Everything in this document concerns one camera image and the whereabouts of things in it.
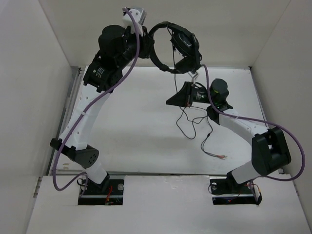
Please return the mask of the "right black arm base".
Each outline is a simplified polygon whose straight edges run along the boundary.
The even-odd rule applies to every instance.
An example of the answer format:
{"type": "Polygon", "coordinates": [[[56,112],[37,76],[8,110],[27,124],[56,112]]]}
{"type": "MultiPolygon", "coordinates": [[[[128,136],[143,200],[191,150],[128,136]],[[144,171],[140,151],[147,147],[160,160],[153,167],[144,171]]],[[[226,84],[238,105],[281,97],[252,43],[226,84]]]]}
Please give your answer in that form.
{"type": "Polygon", "coordinates": [[[252,180],[232,186],[225,177],[212,177],[208,192],[214,205],[258,206],[263,200],[259,186],[252,180]]]}

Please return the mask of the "black headphones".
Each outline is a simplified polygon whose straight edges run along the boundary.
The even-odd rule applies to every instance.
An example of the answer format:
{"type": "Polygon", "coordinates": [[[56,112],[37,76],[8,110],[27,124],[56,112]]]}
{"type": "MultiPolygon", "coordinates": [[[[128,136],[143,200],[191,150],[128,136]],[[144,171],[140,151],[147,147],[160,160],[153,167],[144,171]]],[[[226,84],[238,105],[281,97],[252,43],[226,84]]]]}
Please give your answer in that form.
{"type": "Polygon", "coordinates": [[[195,74],[201,67],[200,61],[202,60],[202,55],[199,52],[199,42],[196,36],[186,28],[168,21],[155,25],[148,33],[148,36],[153,39],[155,32],[160,28],[167,28],[172,31],[172,46],[182,54],[183,59],[176,63],[174,69],[171,69],[159,60],[155,52],[155,47],[152,46],[149,57],[153,64],[161,71],[171,74],[185,74],[188,72],[195,74]]]}

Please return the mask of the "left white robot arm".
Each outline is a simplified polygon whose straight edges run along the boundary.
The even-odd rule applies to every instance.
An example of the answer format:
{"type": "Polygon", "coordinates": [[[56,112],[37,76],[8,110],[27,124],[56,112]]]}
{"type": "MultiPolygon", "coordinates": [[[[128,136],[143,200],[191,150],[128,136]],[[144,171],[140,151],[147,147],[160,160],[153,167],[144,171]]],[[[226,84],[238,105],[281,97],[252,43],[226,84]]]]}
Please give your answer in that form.
{"type": "Polygon", "coordinates": [[[109,188],[109,174],[98,156],[99,151],[88,144],[98,114],[113,90],[128,74],[123,69],[134,66],[138,58],[149,56],[153,39],[145,26],[106,26],[98,38],[99,50],[83,78],[82,91],[70,121],[59,137],[50,141],[58,155],[65,155],[79,164],[93,189],[104,193],[109,188]]]}

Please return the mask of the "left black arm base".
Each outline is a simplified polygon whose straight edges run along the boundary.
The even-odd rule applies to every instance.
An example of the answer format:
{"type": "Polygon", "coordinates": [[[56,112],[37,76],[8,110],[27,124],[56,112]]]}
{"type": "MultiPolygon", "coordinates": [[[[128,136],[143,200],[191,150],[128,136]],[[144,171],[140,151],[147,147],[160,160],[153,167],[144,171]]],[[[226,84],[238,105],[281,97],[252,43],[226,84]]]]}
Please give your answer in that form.
{"type": "Polygon", "coordinates": [[[103,192],[96,184],[88,180],[86,190],[86,179],[78,179],[79,188],[78,205],[80,206],[119,206],[123,205],[124,178],[110,179],[109,184],[103,192]]]}

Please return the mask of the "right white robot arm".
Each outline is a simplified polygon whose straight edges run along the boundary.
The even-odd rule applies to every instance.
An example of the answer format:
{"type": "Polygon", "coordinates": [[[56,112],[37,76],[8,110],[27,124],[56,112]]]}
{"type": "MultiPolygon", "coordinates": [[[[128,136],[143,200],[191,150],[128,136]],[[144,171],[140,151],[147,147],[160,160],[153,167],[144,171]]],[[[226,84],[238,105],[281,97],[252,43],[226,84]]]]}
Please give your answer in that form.
{"type": "Polygon", "coordinates": [[[283,131],[267,128],[250,120],[239,119],[238,112],[227,103],[228,85],[222,79],[215,79],[207,89],[200,83],[184,82],[182,88],[168,100],[167,105],[191,107],[193,102],[206,103],[210,120],[223,126],[251,146],[251,160],[228,172],[224,189],[235,193],[249,181],[267,176],[291,162],[290,152],[283,131]]]}

